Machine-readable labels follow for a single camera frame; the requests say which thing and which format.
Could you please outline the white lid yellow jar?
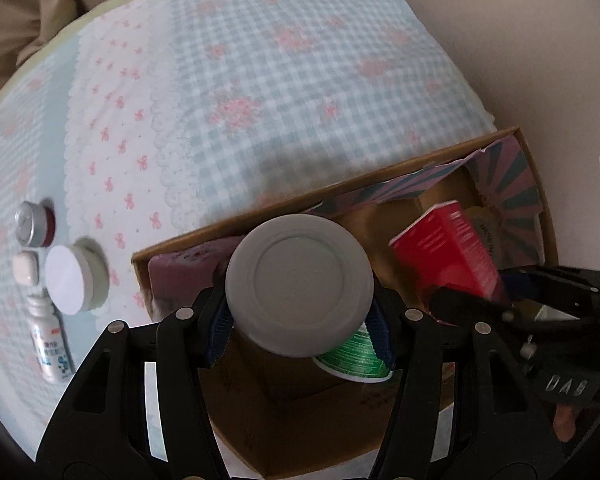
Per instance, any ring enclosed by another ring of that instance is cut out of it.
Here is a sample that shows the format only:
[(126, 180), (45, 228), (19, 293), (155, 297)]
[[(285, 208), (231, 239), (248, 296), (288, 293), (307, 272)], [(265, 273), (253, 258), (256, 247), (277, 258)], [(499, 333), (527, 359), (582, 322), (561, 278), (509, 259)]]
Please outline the white lid yellow jar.
[(92, 238), (54, 245), (44, 264), (45, 288), (55, 307), (65, 315), (101, 308), (110, 283), (107, 260)]

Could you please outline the small white square case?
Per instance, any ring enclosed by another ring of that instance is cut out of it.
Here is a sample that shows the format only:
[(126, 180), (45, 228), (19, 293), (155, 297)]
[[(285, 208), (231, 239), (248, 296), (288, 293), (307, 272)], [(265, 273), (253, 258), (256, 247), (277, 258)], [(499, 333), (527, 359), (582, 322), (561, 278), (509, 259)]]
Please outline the small white square case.
[(36, 286), (40, 282), (38, 254), (24, 250), (12, 257), (12, 275), (18, 285)]

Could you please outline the green label white-lid jar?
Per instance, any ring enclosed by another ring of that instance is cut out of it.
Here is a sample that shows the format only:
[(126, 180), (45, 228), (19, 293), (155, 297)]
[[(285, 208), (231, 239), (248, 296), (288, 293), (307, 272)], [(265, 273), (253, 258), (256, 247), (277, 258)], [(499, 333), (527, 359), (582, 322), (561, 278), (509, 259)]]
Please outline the green label white-lid jar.
[(379, 325), (374, 288), (360, 243), (312, 214), (288, 214), (255, 228), (230, 257), (225, 278), (235, 326), (251, 342), (362, 384), (392, 375), (370, 336)]

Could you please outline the small metal can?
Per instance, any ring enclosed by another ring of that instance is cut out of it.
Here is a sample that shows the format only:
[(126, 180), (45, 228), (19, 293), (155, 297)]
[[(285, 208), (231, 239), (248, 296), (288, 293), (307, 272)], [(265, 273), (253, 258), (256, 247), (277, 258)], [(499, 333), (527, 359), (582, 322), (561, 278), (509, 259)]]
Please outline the small metal can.
[(55, 236), (54, 212), (43, 204), (22, 202), (15, 213), (15, 236), (22, 247), (50, 247)]

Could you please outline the white medicine bottle blue label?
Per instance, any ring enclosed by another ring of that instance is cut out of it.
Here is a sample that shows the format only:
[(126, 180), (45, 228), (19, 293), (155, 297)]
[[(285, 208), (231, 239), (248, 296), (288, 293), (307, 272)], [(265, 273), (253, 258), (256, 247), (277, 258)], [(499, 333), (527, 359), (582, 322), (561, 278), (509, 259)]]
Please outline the white medicine bottle blue label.
[(42, 377), (64, 384), (73, 375), (64, 331), (49, 296), (27, 296), (27, 323)]

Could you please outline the red carton box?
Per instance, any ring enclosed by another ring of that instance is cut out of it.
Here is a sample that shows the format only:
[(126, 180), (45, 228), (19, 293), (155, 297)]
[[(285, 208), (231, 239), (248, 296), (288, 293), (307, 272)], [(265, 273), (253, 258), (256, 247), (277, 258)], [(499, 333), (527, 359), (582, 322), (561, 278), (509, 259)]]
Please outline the red carton box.
[(431, 206), (389, 247), (424, 304), (442, 287), (493, 302), (506, 299), (498, 269), (456, 200)]

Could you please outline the cardboard box patterned lining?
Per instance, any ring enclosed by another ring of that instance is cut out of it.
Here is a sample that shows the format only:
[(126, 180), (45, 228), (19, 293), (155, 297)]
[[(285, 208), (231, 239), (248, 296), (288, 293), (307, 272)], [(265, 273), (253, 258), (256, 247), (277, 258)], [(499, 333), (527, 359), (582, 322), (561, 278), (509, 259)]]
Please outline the cardboard box patterned lining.
[[(276, 198), (137, 252), (132, 263), (149, 316), (159, 282), (150, 270), (161, 255), (193, 249), (224, 252), (228, 240), (282, 214), (340, 221), (361, 242), (380, 280), (414, 299), (389, 240), (437, 203), (457, 200), (474, 217), (499, 268), (555, 262), (555, 235), (542, 184), (524, 136), (505, 130), (400, 162), (295, 198)], [(291, 359), (232, 335), (223, 355), (200, 373), (213, 430), (247, 466), (279, 479), (340, 466), (379, 448), (398, 386), (339, 379), (308, 359)]]

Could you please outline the checked floral bed blanket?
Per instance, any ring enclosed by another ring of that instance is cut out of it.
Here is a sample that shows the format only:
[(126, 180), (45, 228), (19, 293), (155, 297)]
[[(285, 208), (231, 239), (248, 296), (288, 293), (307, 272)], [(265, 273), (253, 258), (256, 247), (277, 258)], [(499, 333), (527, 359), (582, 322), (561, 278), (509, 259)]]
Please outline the checked floral bed blanket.
[(132, 255), (244, 212), (491, 133), (493, 117), (405, 0), (114, 0), (0, 94), (0, 421), (33, 456), (64, 389), (40, 373), (15, 214), (108, 262), (65, 322), (81, 361), (148, 322)]

